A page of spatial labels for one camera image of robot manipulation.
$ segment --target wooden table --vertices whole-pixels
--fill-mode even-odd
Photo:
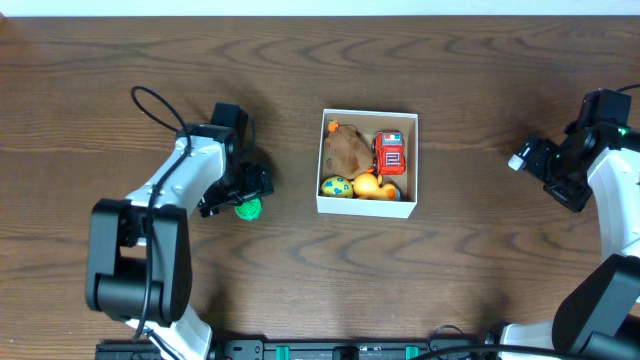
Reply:
[[[572,214],[511,153],[563,138],[582,96],[640,79],[639,18],[8,19],[0,28],[0,357],[92,357],[133,331],[84,302],[89,213],[143,184],[173,135],[241,104],[275,167],[258,221],[190,223],[191,301],[218,330],[425,338],[550,319],[600,261],[595,202]],[[168,118],[166,111],[151,106]],[[420,116],[409,220],[320,215],[324,108]],[[640,126],[640,101],[631,125]]]

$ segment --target white wall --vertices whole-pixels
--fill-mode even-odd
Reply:
[[[640,0],[0,0],[6,16],[640,15]]]

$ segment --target white box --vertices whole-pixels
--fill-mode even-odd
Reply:
[[[402,194],[402,201],[381,201],[363,199],[343,199],[320,195],[320,185],[324,179],[335,174],[323,166],[324,139],[329,130],[329,120],[342,125],[354,125],[368,142],[375,133],[382,130],[402,132],[405,145],[407,170],[403,175],[383,176],[383,184],[394,183]],[[322,114],[320,131],[320,151],[318,155],[318,179],[316,183],[316,204],[319,213],[341,215],[364,215],[403,218],[409,217],[418,203],[418,115],[375,111],[325,109]]]

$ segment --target yellow ball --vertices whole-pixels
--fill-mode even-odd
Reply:
[[[353,187],[349,180],[342,176],[332,176],[325,180],[320,186],[322,195],[341,198],[352,198]]]

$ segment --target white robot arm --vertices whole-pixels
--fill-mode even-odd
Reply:
[[[630,96],[616,91],[601,89],[587,94],[578,120],[567,127],[568,137],[560,146],[534,135],[509,161],[512,169],[526,170],[543,181],[545,191],[573,211],[581,211],[591,193],[595,195],[603,266],[613,258],[632,261],[622,260],[618,255],[640,256],[640,136],[627,127],[630,104]],[[625,295],[633,298],[634,291],[630,286],[629,294]],[[620,310],[621,306],[617,304],[616,307]],[[625,310],[628,312],[630,308],[623,306],[622,311]],[[584,327],[586,330],[581,335],[588,336],[579,346],[576,344],[580,339],[574,339],[570,345],[557,344],[558,336],[554,339],[554,327],[558,329],[563,326],[559,322],[566,322],[567,317],[559,317],[562,311],[563,307],[554,321],[507,325],[500,344],[584,352],[593,341],[589,340],[593,338],[592,334],[587,334],[593,328],[586,324],[574,324],[574,328]],[[612,339],[625,321],[624,317],[612,318],[611,323],[596,323],[589,319],[593,322],[590,326],[606,327]],[[500,353],[499,356],[502,360],[553,359],[514,353]]]
[[[165,104],[182,125],[177,131],[148,113],[135,98],[143,90]],[[184,123],[159,95],[132,89],[136,105],[177,132],[167,161],[124,200],[100,200],[91,213],[86,301],[92,310],[145,333],[164,359],[205,360],[213,331],[189,305],[191,255],[188,218],[225,204],[241,205],[273,192],[266,168],[240,163],[245,129],[252,121],[237,105],[218,103],[210,124]],[[146,247],[147,258],[121,254]]]

